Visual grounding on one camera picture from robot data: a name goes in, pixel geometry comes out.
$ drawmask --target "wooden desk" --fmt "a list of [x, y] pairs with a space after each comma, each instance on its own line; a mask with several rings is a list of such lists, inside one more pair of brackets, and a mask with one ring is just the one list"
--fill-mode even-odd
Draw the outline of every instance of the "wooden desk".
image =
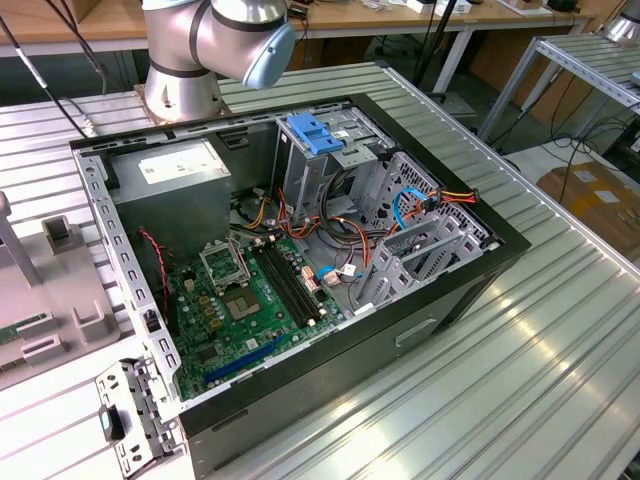
[[[41, 0], [0, 0], [0, 13], [28, 54], [81, 51], [73, 35]], [[376, 12], [359, 0], [346, 5], [318, 3], [310, 6], [307, 36], [313, 39], [420, 33], [426, 31], [429, 18], [402, 6]], [[580, 33], [590, 18], [593, 15], [589, 13], [523, 17], [497, 0], [485, 0], [482, 5], [473, 6], [469, 14], [451, 17], [446, 31], [459, 34], [435, 90], [446, 90], [474, 31], [569, 25], [573, 27], [572, 33]], [[438, 17], [434, 18], [432, 30], [439, 21]], [[292, 24], [298, 36], [302, 36], [302, 23], [292, 20]], [[102, 0], [82, 21], [80, 31], [96, 51], [147, 48], [144, 15], [138, 0]], [[6, 43], [0, 34], [0, 57], [15, 55]]]

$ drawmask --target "green motherboard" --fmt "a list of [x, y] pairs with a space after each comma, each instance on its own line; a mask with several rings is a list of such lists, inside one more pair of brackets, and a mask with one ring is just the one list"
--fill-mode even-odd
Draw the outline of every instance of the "green motherboard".
[[[177, 299], [179, 332], [174, 332], [173, 340], [182, 359], [177, 380], [183, 400], [194, 398], [304, 340], [327, 334], [345, 319], [324, 286], [318, 285], [319, 290], [314, 293], [305, 287], [303, 269], [307, 264], [292, 240], [278, 240], [270, 251], [277, 262], [284, 263], [265, 263], [264, 253], [255, 247], [240, 252], [249, 270], [249, 280], [229, 286], [222, 295], [216, 293], [220, 290], [214, 287], [212, 272], [202, 261], [169, 274]], [[229, 265], [220, 265], [225, 261]], [[284, 275], [284, 266], [293, 275], [289, 272]], [[216, 267], [225, 275], [238, 268], [232, 255], [227, 260], [217, 256]], [[307, 304], [312, 302], [311, 307], [320, 312], [317, 322], [301, 324], [300, 311], [291, 303], [292, 293], [283, 290], [282, 279], [294, 276], [299, 285], [293, 285], [291, 292], [300, 293], [300, 287], [307, 288], [306, 298], [302, 299]], [[286, 297], [284, 300], [276, 292], [278, 289]], [[301, 295], [295, 298], [300, 301]]]

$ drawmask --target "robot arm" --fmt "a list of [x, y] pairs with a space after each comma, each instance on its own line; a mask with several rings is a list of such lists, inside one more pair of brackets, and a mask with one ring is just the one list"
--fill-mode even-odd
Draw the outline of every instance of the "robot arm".
[[170, 121], [215, 115], [213, 72], [271, 87], [287, 67], [295, 32], [285, 0], [145, 0], [151, 68], [147, 106]]
[[635, 45], [640, 37], [640, 0], [630, 0], [622, 13], [605, 30], [605, 36], [616, 43]]

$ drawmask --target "slotted aluminum surface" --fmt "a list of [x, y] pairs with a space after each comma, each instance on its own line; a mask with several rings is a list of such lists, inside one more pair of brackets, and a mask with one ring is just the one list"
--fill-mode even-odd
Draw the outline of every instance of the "slotted aluminum surface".
[[[213, 478], [617, 477], [640, 448], [636, 270], [392, 71], [363, 64], [291, 73], [268, 91], [221, 87], [236, 112], [368, 93], [533, 247], [464, 321]], [[129, 94], [101, 103], [90, 113], [111, 131], [147, 124]], [[70, 129], [45, 105], [0, 110], [0, 122], [0, 185], [13, 198], [22, 192], [32, 209], [16, 226], [29, 231], [30, 222], [59, 210], [78, 218], [108, 288], [104, 251], [67, 163]], [[39, 133], [47, 129], [59, 133]], [[107, 291], [117, 306], [117, 291]], [[0, 477], [117, 478], [90, 382], [138, 353], [132, 336], [0, 392]], [[189, 459], [179, 457], [141, 478], [189, 472]]]
[[640, 46], [623, 47], [588, 34], [545, 37], [536, 49], [622, 105], [640, 105], [640, 87], [631, 81], [640, 71]]

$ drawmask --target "open computer case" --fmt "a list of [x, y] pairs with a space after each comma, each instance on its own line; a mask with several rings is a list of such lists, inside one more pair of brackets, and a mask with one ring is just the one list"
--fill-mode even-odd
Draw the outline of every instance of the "open computer case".
[[530, 246], [364, 95], [71, 146], [144, 347], [96, 379], [127, 478], [179, 450], [204, 478], [459, 320]]

